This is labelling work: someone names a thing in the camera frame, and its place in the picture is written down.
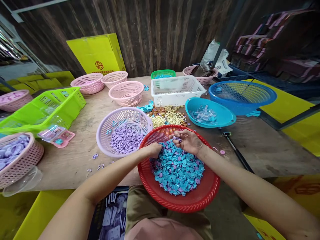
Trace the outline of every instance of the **black tool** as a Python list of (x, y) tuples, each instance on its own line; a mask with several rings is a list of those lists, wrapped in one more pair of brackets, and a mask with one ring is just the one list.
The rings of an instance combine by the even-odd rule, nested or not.
[(252, 168), (249, 166), (249, 164), (247, 163), (246, 159), (244, 158), (244, 156), (241, 154), (241, 152), (234, 146), (233, 142), (230, 139), (230, 136), (232, 136), (231, 132), (223, 132), (222, 128), (219, 127), (221, 133), (223, 136), (225, 136), (225, 138), (228, 140), (228, 142), (230, 143), (231, 147), (233, 148), (235, 154), (237, 155), (238, 159), (240, 160), (240, 162), (242, 163), (242, 165), (244, 166), (244, 168), (246, 170), (248, 170), (249, 172), (253, 173)]

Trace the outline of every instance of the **wooden wall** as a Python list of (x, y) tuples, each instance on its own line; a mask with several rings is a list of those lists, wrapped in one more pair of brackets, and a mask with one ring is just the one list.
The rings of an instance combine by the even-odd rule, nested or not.
[[(20, 9), (49, 0), (4, 0)], [(0, 3), (3, 14), (45, 64), (85, 74), (66, 40), (117, 33), (129, 77), (159, 69), (182, 71), (200, 62), (208, 44), (219, 41), (237, 0), (69, 0), (20, 13), (17, 23)], [(297, 9), (303, 0), (247, 0), (227, 49), (239, 36), (252, 34), (259, 19), (270, 13)]]

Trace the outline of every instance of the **teal plastic bowl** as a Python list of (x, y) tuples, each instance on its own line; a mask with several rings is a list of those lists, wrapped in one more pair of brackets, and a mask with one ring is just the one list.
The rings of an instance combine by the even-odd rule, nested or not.
[[(190, 115), (189, 111), (190, 112), (196, 111), (201, 105), (202, 106), (208, 105), (208, 108), (213, 109), (215, 111), (215, 113), (217, 114), (216, 125), (199, 123)], [(225, 126), (234, 124), (237, 120), (236, 115), (234, 115), (234, 113), (231, 112), (228, 108), (220, 105), (219, 103), (216, 103), (204, 98), (189, 98), (186, 101), (186, 111), (191, 122), (193, 122), (195, 125), (199, 127), (204, 127), (204, 128), (225, 127)]]

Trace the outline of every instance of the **khaki pants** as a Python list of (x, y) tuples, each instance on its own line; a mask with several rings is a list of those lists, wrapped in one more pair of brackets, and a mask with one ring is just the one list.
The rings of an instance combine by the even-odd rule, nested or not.
[[(160, 217), (164, 217), (161, 205), (148, 194), (143, 185), (133, 186), (129, 189), (126, 233), (144, 218)], [(167, 217), (193, 228), (204, 240), (213, 239), (210, 221), (203, 210), (195, 213), (178, 213), (168, 210)]]

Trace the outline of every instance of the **wooden table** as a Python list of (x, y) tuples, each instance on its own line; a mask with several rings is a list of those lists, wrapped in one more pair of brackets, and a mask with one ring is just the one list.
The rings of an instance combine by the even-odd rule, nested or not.
[[(130, 80), (149, 85), (150, 90), (143, 92), (143, 100), (139, 106), (147, 104), (148, 100), (152, 99), (150, 76)], [(88, 168), (91, 168), (91, 174), (94, 174), (98, 165), (108, 166), (111, 161), (118, 160), (103, 154), (96, 142), (96, 131), (101, 120), (111, 111), (120, 108), (109, 98), (108, 91), (105, 87), (97, 94), (85, 96), (87, 104), (70, 127), (70, 131), (76, 136), (66, 148), (58, 149), (44, 143), (45, 154), (38, 164), (43, 178), (35, 191), (75, 189), (86, 180)], [(242, 167), (218, 129), (200, 128), (194, 124), (190, 128), (197, 130), (212, 147), (225, 150), (224, 156), (228, 161)], [(260, 118), (238, 117), (236, 123), (225, 127), (224, 131), (232, 132), (234, 144), (260, 177), (320, 173), (320, 160), (317, 157), (282, 132), (275, 131)], [(99, 154), (95, 160), (92, 159), (94, 154)], [(141, 181), (136, 167), (119, 185), (137, 184), (141, 184)]]

